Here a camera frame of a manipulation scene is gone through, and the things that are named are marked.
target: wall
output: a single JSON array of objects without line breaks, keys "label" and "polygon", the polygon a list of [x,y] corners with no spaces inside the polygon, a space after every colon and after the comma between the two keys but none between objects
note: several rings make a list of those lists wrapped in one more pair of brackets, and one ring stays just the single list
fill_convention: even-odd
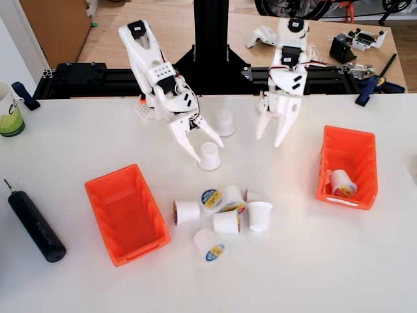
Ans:
[{"label": "wall", "polygon": [[6,26],[15,47],[17,47],[18,54],[29,69],[33,81],[37,84],[43,71],[49,68],[48,62],[46,62],[20,2],[18,0],[0,0],[0,2],[2,26]]},{"label": "wall", "polygon": [[28,92],[33,95],[36,89],[35,80],[33,79],[28,67],[25,64],[18,48],[16,47],[3,19],[0,17],[0,80],[7,83],[21,82]]}]

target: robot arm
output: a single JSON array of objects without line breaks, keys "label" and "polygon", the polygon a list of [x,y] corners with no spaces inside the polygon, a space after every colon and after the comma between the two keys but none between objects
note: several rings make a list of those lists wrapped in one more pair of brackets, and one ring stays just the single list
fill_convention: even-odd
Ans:
[{"label": "robot arm", "polygon": [[162,50],[146,21],[137,21],[119,28],[119,35],[128,52],[132,72],[146,95],[148,109],[156,119],[169,123],[177,141],[198,162],[187,133],[202,129],[220,147],[223,141],[199,113],[198,99],[185,79],[177,73]]},{"label": "robot arm", "polygon": [[275,147],[279,146],[298,117],[311,63],[307,51],[308,22],[280,18],[276,51],[269,68],[268,91],[261,95],[258,109],[257,139],[261,138],[272,117],[279,119]]}]

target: black metal stand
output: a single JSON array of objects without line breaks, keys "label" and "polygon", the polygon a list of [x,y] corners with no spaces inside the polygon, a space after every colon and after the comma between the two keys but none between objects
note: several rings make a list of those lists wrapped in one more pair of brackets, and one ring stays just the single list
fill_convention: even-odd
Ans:
[{"label": "black metal stand", "polygon": [[250,64],[227,44],[228,15],[229,0],[194,1],[195,45],[174,67],[198,95],[254,95],[261,90]]},{"label": "black metal stand", "polygon": [[[268,68],[251,67],[227,44],[229,0],[194,0],[195,45],[174,67],[197,95],[258,95],[267,90]],[[351,75],[337,68],[308,68],[305,94],[353,94]],[[139,85],[129,69],[107,69],[104,63],[62,63],[45,71],[33,97],[138,96]]]}]

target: orange plastic bin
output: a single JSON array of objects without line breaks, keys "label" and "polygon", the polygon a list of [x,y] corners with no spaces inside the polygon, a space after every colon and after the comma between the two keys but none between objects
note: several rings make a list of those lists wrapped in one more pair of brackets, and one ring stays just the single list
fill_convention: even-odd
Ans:
[{"label": "orange plastic bin", "polygon": [[[334,170],[345,170],[358,186],[358,191],[352,198],[332,194],[329,175]],[[375,135],[370,132],[325,126],[316,198],[369,210],[377,193]]]},{"label": "orange plastic bin", "polygon": [[170,242],[165,222],[136,164],[87,181],[85,189],[114,266]]}]

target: white mug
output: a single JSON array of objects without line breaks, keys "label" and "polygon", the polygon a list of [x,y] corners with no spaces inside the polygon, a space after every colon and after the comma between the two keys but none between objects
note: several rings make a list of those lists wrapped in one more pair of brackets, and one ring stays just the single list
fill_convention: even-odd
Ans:
[{"label": "white mug", "polygon": [[13,137],[25,129],[25,122],[9,84],[0,81],[0,135]]}]

